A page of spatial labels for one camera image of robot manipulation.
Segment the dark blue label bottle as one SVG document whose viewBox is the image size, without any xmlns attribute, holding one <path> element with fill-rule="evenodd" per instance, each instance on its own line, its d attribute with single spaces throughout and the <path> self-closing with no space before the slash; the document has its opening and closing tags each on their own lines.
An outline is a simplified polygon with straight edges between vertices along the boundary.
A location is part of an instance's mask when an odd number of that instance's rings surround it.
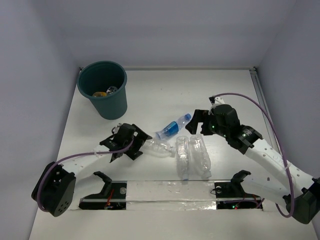
<svg viewBox="0 0 320 240">
<path fill-rule="evenodd" d="M 144 154 L 157 158 L 174 158 L 177 151 L 176 148 L 167 141 L 156 138 L 146 140 L 141 150 Z"/>
</svg>

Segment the light blue label bottle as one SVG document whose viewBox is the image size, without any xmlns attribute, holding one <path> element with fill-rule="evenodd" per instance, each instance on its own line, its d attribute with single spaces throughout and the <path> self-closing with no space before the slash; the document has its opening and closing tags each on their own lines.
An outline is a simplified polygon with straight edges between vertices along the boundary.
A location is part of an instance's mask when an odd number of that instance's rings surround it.
<svg viewBox="0 0 320 240">
<path fill-rule="evenodd" d="M 162 130 L 157 131 L 155 136 L 160 140 L 166 140 L 174 135 L 176 135 L 181 129 L 183 129 L 192 119 L 191 114 L 187 113 L 175 121 L 169 123 L 166 127 Z"/>
</svg>

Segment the crushed orange label bottle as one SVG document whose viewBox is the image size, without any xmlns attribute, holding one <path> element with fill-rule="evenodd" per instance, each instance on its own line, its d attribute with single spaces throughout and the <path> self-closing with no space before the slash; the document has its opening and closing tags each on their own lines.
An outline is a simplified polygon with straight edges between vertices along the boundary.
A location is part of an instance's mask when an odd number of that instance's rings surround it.
<svg viewBox="0 0 320 240">
<path fill-rule="evenodd" d="M 94 93 L 92 94 L 92 96 L 93 96 L 93 97 L 96 97 L 96 98 L 98 98 L 98 97 L 106 97 L 106 96 L 107 96 L 107 93 L 106 93 L 106 92 L 103 92 L 103 91 L 97 91 L 97 92 L 94 92 Z"/>
</svg>

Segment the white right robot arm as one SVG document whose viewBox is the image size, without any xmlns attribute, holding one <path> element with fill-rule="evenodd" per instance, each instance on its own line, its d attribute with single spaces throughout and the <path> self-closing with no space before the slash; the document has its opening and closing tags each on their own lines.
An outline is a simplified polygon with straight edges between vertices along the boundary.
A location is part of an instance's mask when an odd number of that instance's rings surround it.
<svg viewBox="0 0 320 240">
<path fill-rule="evenodd" d="M 288 217 L 309 224 L 320 211 L 320 180 L 303 172 L 272 148 L 253 127 L 240 123 L 228 104 L 213 104 L 200 110 L 198 122 L 204 136 L 219 135 L 227 144 L 262 166 L 270 177 L 256 178 L 249 171 L 236 173 L 230 183 L 235 196 L 253 193 L 283 207 Z"/>
</svg>

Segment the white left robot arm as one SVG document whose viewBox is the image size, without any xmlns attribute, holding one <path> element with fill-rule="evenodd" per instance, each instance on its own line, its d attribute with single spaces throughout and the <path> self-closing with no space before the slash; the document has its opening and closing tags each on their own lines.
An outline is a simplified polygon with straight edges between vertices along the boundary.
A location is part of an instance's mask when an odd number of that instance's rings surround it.
<svg viewBox="0 0 320 240">
<path fill-rule="evenodd" d="M 49 163 L 34 187 L 31 198 L 41 211 L 58 217 L 73 202 L 77 181 L 96 176 L 101 180 L 94 184 L 94 194 L 79 201 L 80 208 L 91 210 L 94 205 L 87 200 L 101 199 L 103 210 L 122 209 L 125 205 L 120 199 L 125 196 L 120 194 L 121 186 L 102 172 L 106 165 L 102 158 L 110 155 L 110 161 L 113 162 L 126 155 L 134 161 L 143 154 L 174 158 L 177 145 L 151 137 L 136 124 L 120 123 L 111 130 L 111 136 L 102 140 L 93 151 L 76 153 Z"/>
</svg>

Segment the crushed clear bottle in bin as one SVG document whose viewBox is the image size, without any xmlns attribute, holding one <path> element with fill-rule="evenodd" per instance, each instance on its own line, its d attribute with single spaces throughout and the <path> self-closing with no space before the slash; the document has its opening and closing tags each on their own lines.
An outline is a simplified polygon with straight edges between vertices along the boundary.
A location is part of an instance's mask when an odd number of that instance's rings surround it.
<svg viewBox="0 0 320 240">
<path fill-rule="evenodd" d="M 115 93 L 118 90 L 118 88 L 116 86 L 110 86 L 107 90 L 106 90 L 106 94 L 110 95 Z"/>
</svg>

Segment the dark green plastic bin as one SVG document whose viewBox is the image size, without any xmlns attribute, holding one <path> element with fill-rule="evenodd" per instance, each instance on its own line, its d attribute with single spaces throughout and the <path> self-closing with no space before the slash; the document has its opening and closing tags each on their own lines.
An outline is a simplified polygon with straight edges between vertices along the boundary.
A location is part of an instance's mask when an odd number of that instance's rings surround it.
<svg viewBox="0 0 320 240">
<path fill-rule="evenodd" d="M 106 120 L 122 117 L 128 108 L 126 96 L 127 73 L 113 61 L 98 61 L 84 67 L 77 77 L 80 94 L 88 99 L 99 115 Z M 93 97 L 95 92 L 106 92 L 110 86 L 118 90 L 105 97 Z"/>
</svg>

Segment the clear bottle left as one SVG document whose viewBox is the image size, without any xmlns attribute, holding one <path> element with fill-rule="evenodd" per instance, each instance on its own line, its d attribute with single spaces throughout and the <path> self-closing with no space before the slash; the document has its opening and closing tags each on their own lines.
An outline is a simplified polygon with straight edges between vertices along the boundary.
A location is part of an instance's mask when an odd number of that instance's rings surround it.
<svg viewBox="0 0 320 240">
<path fill-rule="evenodd" d="M 179 136 L 176 139 L 176 168 L 178 176 L 182 181 L 188 181 L 190 176 L 191 154 L 189 149 L 189 138 Z"/>
</svg>

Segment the clear bottle right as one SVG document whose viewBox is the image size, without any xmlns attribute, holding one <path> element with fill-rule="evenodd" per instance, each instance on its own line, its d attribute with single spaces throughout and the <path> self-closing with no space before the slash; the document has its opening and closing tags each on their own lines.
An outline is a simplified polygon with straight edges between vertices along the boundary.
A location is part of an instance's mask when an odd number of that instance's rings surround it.
<svg viewBox="0 0 320 240">
<path fill-rule="evenodd" d="M 201 134 L 192 135 L 189 139 L 190 153 L 196 172 L 203 179 L 209 179 L 211 174 L 211 160 Z"/>
</svg>

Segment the silver taped front rail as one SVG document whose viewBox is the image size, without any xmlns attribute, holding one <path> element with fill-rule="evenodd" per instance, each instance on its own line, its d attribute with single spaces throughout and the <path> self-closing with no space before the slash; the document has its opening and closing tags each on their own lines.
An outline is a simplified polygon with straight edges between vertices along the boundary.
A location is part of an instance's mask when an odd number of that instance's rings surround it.
<svg viewBox="0 0 320 240">
<path fill-rule="evenodd" d="M 69 210 L 213 211 L 224 203 L 213 180 L 113 181 L 111 198 L 98 195 L 103 186 L 99 179 L 77 184 Z"/>
</svg>

